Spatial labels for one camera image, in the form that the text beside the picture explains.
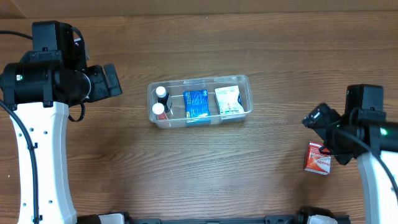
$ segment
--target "bottle with white cap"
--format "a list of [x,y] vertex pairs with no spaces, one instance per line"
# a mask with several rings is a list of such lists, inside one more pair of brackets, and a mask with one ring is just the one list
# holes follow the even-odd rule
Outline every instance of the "bottle with white cap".
[[152,112],[156,114],[157,119],[168,119],[162,103],[155,103],[152,107]]
[[164,105],[165,112],[169,112],[172,108],[172,98],[166,91],[166,88],[159,86],[156,88],[157,102]]

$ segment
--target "clear plastic container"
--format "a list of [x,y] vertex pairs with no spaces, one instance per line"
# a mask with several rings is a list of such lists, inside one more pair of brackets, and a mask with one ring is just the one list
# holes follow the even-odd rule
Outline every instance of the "clear plastic container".
[[[243,113],[221,115],[215,96],[215,89],[238,86],[239,94],[244,109]],[[172,98],[171,110],[167,112],[168,119],[157,119],[152,112],[152,106],[157,103],[156,88],[163,86]],[[210,115],[186,118],[185,101],[183,93],[185,91],[207,90],[208,106]],[[228,122],[242,121],[253,110],[253,99],[250,89],[249,79],[245,75],[231,75],[225,77],[196,78],[190,80],[174,80],[165,82],[155,82],[148,85],[148,115],[149,120],[160,128],[181,128],[186,126],[197,126],[203,124],[221,124]]]

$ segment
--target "wooden tabletop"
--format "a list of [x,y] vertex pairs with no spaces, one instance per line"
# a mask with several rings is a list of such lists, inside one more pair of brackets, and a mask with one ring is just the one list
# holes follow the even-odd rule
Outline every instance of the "wooden tabletop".
[[[364,223],[356,161],[328,176],[303,171],[310,140],[301,120],[319,103],[344,112],[348,85],[384,86],[398,121],[398,12],[139,16],[62,19],[79,28],[89,65],[114,63],[123,95],[86,104],[68,123],[69,184],[79,215],[233,218],[291,214],[302,205]],[[31,34],[33,20],[0,29]],[[0,68],[32,49],[0,36]],[[254,111],[243,123],[159,129],[148,119],[151,82],[245,74]],[[77,116],[79,108],[72,108]],[[0,112],[0,222],[20,206],[16,137]]]

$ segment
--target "blue box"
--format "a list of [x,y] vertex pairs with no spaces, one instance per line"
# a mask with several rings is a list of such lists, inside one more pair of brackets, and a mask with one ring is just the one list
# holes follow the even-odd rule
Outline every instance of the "blue box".
[[188,119],[187,124],[210,124],[211,119],[203,119],[202,117],[209,116],[209,98],[207,90],[194,90],[185,91],[184,102],[187,118],[201,118],[201,119]]

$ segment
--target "red and white box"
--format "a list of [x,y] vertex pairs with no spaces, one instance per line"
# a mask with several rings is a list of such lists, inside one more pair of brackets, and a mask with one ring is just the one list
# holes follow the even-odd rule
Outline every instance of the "red and white box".
[[331,156],[319,152],[319,148],[322,146],[320,143],[310,141],[305,156],[304,170],[323,175],[330,174]]

